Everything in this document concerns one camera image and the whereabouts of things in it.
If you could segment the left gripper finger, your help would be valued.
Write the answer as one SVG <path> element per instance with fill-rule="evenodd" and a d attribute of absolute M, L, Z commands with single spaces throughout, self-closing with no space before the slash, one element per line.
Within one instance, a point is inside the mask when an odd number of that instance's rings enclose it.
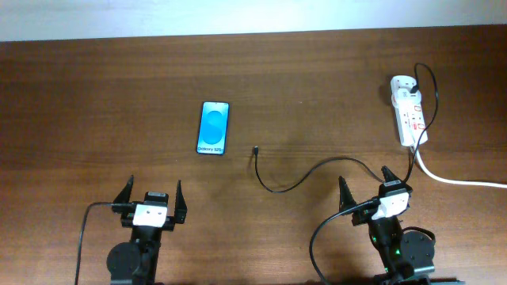
<path fill-rule="evenodd" d="M 120 191 L 120 193 L 116 196 L 116 198 L 113 200 L 113 202 L 114 203 L 128 203 L 130 201 L 133 184 L 134 184 L 134 176 L 131 175 L 128 178 L 126 185 L 123 187 L 123 189 Z"/>
<path fill-rule="evenodd" d="M 184 224 L 187 215 L 187 205 L 182 193 L 181 180 L 177 182 L 177 191 L 175 196 L 174 219 L 177 224 Z"/>

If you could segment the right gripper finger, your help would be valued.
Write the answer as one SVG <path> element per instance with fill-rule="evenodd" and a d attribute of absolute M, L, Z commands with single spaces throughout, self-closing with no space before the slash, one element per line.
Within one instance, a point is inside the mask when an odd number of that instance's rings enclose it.
<path fill-rule="evenodd" d="M 344 177 L 339 176 L 339 211 L 347 211 L 357 205 Z"/>
<path fill-rule="evenodd" d="M 382 171 L 383 178 L 384 178 L 384 184 L 388 184 L 391 182 L 397 182 L 397 183 L 401 182 L 401 180 L 394 173 L 392 173 L 391 170 L 386 165 L 384 165 L 381 168 L 381 171 Z"/>

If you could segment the blue Galaxy smartphone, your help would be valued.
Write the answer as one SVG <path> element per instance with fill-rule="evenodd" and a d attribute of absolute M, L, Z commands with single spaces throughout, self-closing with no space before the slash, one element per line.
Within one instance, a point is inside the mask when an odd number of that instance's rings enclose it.
<path fill-rule="evenodd" d="M 205 101 L 203 103 L 196 143 L 198 154 L 224 155 L 229 111 L 230 105 L 227 102 Z"/>

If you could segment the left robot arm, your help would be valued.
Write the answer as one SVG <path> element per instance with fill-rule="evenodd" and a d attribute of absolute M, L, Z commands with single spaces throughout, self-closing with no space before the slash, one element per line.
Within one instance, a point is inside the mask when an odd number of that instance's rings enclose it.
<path fill-rule="evenodd" d="M 142 201 L 131 201 L 133 184 L 134 178 L 130 177 L 113 200 L 112 211 L 120 215 L 122 227 L 132 232 L 128 241 L 115 245 L 108 254 L 111 284 L 154 284 L 162 233 L 183 224 L 188 211 L 180 181 L 172 215 L 168 214 L 166 193 L 146 192 Z"/>

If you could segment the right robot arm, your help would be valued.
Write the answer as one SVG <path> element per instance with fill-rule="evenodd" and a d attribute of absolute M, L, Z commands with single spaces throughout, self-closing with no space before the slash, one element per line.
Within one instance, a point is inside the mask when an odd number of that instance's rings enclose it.
<path fill-rule="evenodd" d="M 379 253 L 385 272 L 373 277 L 375 284 L 428 284 L 427 275 L 435 271 L 433 232 L 416 226 L 401 227 L 398 217 L 409 208 L 413 189 L 382 168 L 384 182 L 377 196 L 357 203 L 344 177 L 339 178 L 339 210 L 352 216 L 352 224 L 368 226 L 368 235 Z"/>

